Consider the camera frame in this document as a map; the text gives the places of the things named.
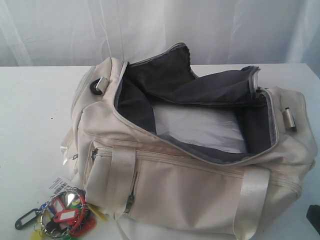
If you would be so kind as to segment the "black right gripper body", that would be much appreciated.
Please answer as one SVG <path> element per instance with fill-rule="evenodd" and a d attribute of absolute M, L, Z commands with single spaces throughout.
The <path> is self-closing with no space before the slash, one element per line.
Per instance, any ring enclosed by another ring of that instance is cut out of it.
<path fill-rule="evenodd" d="M 320 206 L 313 204 L 308 207 L 306 218 L 313 227 L 320 226 Z"/>

